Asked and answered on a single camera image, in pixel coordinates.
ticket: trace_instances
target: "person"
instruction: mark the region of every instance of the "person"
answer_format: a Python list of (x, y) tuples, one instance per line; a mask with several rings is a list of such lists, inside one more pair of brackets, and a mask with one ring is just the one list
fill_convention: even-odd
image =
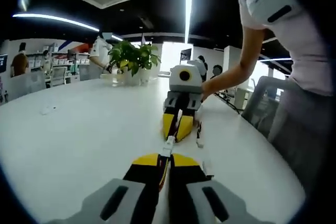
[(212, 78), (215, 78), (216, 76), (219, 76), (223, 72), (223, 68), (220, 65), (214, 65), (214, 68), (212, 69)]
[(24, 53), (19, 53), (13, 59), (10, 75), (11, 77), (20, 76), (21, 74), (25, 74), (28, 68), (28, 58)]
[(111, 49), (112, 46), (108, 44), (102, 37), (97, 37), (89, 57), (89, 73), (91, 79), (100, 78), (100, 75), (104, 72), (112, 72), (112, 69), (109, 65), (110, 57), (108, 55), (109, 50)]
[(334, 93), (327, 48), (310, 15), (303, 8), (274, 24), (263, 24), (250, 14), (247, 0), (238, 1), (243, 26), (240, 62), (203, 83), (203, 101), (219, 90), (247, 80), (260, 55), (265, 29), (273, 31), (293, 60), (288, 81), (300, 87), (302, 92), (283, 93), (268, 140), (290, 165), (306, 192), (309, 192), (332, 129), (330, 111)]
[(44, 50), (43, 52), (43, 58), (44, 58), (44, 63), (43, 63), (43, 71), (46, 74), (50, 74), (51, 71), (51, 58), (48, 50)]

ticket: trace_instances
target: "window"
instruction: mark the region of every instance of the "window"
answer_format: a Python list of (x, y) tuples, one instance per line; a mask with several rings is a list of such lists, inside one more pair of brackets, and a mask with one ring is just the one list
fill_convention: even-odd
[(170, 72), (171, 68), (180, 64), (181, 51), (190, 48), (193, 54), (192, 44), (165, 41), (162, 45), (160, 72)]
[[(280, 79), (280, 80), (286, 79), (285, 74), (281, 73), (279, 70), (276, 70), (276, 69), (274, 69), (273, 77)], [(283, 89), (277, 89), (277, 95), (281, 95), (281, 92), (283, 92)]]
[(257, 61), (256, 66), (248, 80), (248, 86), (254, 90), (254, 83), (255, 85), (258, 84), (260, 77), (268, 76), (268, 66), (262, 62)]

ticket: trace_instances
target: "robot camera eye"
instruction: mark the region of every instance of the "robot camera eye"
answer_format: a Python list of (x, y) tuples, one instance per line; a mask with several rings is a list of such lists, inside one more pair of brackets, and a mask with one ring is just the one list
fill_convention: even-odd
[(180, 73), (180, 79), (182, 81), (188, 81), (190, 79), (190, 73), (187, 71), (181, 71)]

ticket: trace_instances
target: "white shirt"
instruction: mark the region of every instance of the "white shirt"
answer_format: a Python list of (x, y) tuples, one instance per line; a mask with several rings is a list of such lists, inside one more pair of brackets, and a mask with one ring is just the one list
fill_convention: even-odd
[[(109, 50), (111, 49), (112, 49), (112, 46), (108, 44), (104, 39), (97, 38), (93, 44), (89, 57), (96, 56), (98, 57), (99, 61), (104, 66), (107, 66), (110, 62), (110, 56), (108, 55), (108, 53), (109, 53)], [(103, 69), (101, 69), (99, 66), (97, 66), (91, 61), (90, 61), (89, 71), (90, 71), (91, 79), (99, 78), (100, 75), (103, 73)]]
[(239, 0), (241, 24), (252, 29), (268, 28), (277, 37), (293, 60), (290, 79), (301, 88), (317, 94), (333, 94), (331, 68), (327, 50), (313, 20), (306, 11), (266, 26), (256, 22), (248, 12), (246, 0)]

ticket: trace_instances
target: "woman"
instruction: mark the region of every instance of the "woman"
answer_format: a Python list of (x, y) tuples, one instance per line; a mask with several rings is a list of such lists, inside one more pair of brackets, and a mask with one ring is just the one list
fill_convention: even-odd
[(204, 82), (203, 100), (250, 77), (264, 41), (264, 30), (272, 30), (293, 60), (289, 81), (298, 85), (302, 93), (284, 92), (268, 139), (309, 191), (331, 130), (333, 87), (325, 45), (304, 9), (274, 24), (263, 24), (250, 14), (247, 0), (239, 0), (239, 8), (243, 26), (240, 63)]

